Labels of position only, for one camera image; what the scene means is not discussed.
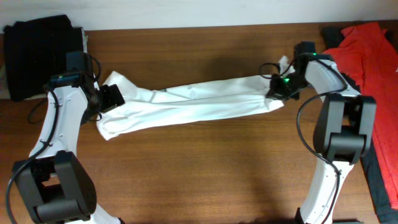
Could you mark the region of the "white t-shirt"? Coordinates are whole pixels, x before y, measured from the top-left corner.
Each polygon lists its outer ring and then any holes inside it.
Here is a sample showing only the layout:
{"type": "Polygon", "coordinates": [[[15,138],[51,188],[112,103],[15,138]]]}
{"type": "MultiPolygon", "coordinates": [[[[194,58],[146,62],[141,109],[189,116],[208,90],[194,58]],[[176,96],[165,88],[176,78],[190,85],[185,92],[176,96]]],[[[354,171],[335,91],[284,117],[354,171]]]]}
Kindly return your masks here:
{"type": "Polygon", "coordinates": [[[105,140],[153,127],[268,113],[284,105],[266,98],[270,81],[260,75],[148,90],[113,71],[105,84],[116,85],[125,101],[97,121],[105,140]]]}

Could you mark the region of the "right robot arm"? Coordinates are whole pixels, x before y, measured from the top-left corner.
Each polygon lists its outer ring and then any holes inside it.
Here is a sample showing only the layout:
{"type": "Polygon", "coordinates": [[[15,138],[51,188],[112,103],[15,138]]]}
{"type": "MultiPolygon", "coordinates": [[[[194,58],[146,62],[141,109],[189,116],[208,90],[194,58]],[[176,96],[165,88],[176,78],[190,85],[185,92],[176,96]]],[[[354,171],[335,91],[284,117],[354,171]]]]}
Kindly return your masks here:
{"type": "Polygon", "coordinates": [[[317,99],[322,108],[313,131],[313,144],[303,145],[317,158],[317,166],[304,203],[297,209],[295,223],[332,223],[333,210],[343,183],[354,165],[371,145],[376,101],[356,91],[338,71],[329,55],[302,53],[293,59],[294,73],[270,77],[266,95],[273,100],[297,99],[312,86],[316,95],[299,108],[296,128],[300,139],[300,120],[304,108],[317,99]]]}

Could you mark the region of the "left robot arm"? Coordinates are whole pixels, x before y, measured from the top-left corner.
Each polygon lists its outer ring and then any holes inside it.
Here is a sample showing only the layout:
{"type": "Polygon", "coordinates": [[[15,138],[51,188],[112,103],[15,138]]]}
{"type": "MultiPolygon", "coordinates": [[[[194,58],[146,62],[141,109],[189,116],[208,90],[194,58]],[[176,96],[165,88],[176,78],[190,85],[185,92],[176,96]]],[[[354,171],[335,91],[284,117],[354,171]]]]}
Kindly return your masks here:
{"type": "Polygon", "coordinates": [[[29,158],[14,164],[9,181],[17,185],[30,218],[34,223],[122,223],[98,205],[95,185],[76,156],[89,101],[95,101],[97,114],[123,105],[118,86],[95,88],[92,82],[54,78],[47,99],[39,139],[29,158]]]}

